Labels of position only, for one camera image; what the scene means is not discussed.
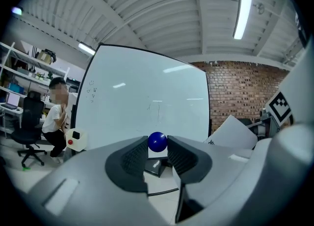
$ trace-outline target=office chair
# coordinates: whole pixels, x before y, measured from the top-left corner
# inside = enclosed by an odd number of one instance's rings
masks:
[[[18,151],[19,156],[22,153],[25,153],[26,156],[22,160],[22,166],[25,168],[25,160],[29,156],[34,156],[41,165],[43,166],[45,163],[39,159],[36,153],[45,153],[44,150],[35,150],[31,145],[35,144],[41,138],[41,128],[37,127],[40,121],[40,117],[42,115],[42,111],[44,108],[44,102],[40,100],[40,98],[31,98],[26,97],[24,99],[24,110],[22,114],[22,125],[20,129],[16,129],[12,134],[11,138],[15,140],[17,143],[26,145],[27,150]]]

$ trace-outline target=shoe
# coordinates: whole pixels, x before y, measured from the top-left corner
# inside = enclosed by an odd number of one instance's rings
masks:
[[[53,160],[54,163],[60,164],[60,160],[57,157],[51,157],[50,158]]]

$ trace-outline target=computer screen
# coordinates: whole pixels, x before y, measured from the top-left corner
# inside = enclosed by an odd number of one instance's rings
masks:
[[[13,106],[18,106],[19,100],[20,100],[20,96],[19,95],[14,94],[14,93],[9,93],[7,103],[11,104]]]

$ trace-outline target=storage box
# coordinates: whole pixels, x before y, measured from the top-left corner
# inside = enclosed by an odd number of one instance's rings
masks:
[[[19,85],[15,85],[15,84],[10,83],[8,89],[11,91],[20,93],[20,94],[24,94],[24,88],[20,87]]]
[[[22,68],[18,68],[18,72],[21,72],[21,73],[23,73],[23,74],[25,74],[25,75],[29,75],[29,71],[26,71],[26,70],[24,70],[24,69],[22,69]]]
[[[38,60],[45,62],[47,64],[51,64],[51,56],[44,51],[41,51],[37,57]]]

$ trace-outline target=hand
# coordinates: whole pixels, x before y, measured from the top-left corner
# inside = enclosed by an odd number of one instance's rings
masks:
[[[66,105],[64,103],[61,104],[61,111],[63,112],[66,108]]]

